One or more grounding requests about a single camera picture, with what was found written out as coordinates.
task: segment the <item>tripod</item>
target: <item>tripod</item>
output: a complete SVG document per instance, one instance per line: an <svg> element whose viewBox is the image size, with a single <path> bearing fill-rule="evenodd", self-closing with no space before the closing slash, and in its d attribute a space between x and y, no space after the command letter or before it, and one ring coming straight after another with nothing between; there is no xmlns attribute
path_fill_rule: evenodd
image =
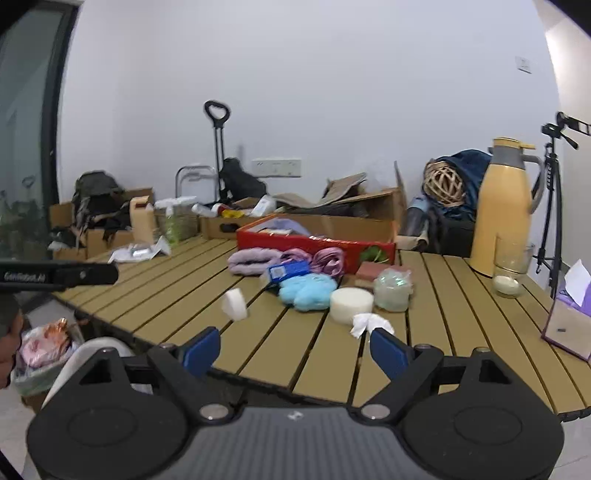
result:
<svg viewBox="0 0 591 480"><path fill-rule="evenodd" d="M558 289L558 275L562 266L562 184L560 180L560 165L556 155L556 140L564 138L567 143L575 150L579 149L577 142L564 135L563 130L568 127L572 130L591 137L591 125L581 122L576 118L566 116L562 112L556 114L556 124L545 124L542 126L542 133L550 137L550 142L545 145L544 169L546 172L546 188L548 189L548 206L546 208L546 217L544 220L544 233L542 242L535 256L537 259L536 273L540 273L541 266L550 270L550 296L555 298ZM532 194L543 188L541 174L535 181ZM554 256L546 257L546 241L548 239L548 230L550 227L550 216L552 213L552 201L554 199L554 189L556 190L556 241L554 244Z"/></svg>

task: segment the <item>white round container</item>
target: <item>white round container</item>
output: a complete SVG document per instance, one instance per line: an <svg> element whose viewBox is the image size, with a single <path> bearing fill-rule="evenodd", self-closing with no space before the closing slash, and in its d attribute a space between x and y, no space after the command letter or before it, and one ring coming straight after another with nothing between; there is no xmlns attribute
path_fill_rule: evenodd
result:
<svg viewBox="0 0 591 480"><path fill-rule="evenodd" d="M353 326L358 313L371 313L374 296L362 288L345 287L330 294L330 316L335 322Z"/></svg>

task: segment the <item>glass cup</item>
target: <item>glass cup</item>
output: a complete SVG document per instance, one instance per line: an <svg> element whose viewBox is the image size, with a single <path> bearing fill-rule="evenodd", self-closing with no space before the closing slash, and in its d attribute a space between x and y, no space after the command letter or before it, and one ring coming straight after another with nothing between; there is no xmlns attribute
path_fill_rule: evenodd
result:
<svg viewBox="0 0 591 480"><path fill-rule="evenodd" d="M514 243L497 235L492 285L502 296L515 298L523 291L521 281L530 266L534 244Z"/></svg>

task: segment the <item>plastic bag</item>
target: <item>plastic bag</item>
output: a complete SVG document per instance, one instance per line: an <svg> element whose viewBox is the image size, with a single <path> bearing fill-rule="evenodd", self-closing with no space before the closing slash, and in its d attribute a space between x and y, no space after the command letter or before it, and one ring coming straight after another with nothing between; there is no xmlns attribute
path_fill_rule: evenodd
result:
<svg viewBox="0 0 591 480"><path fill-rule="evenodd" d="M78 325L68 326L64 319L23 333L11 384L22 397L48 391L82 343Z"/></svg>
<svg viewBox="0 0 591 480"><path fill-rule="evenodd" d="M404 312L413 292L410 271L386 268L374 280L374 302L389 312Z"/></svg>

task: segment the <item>yellow thermos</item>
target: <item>yellow thermos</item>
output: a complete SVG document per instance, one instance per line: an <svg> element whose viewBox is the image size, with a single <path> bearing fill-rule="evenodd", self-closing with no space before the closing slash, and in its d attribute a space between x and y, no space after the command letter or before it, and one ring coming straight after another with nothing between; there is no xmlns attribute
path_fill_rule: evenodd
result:
<svg viewBox="0 0 591 480"><path fill-rule="evenodd" d="M543 173L544 163L533 155L524 155L528 145L512 138L493 140L492 159L478 194L476 228L472 242L470 266L479 273L492 276L495 239L525 245L530 233L531 214L540 204L544 189L531 198L525 162L535 162Z"/></svg>

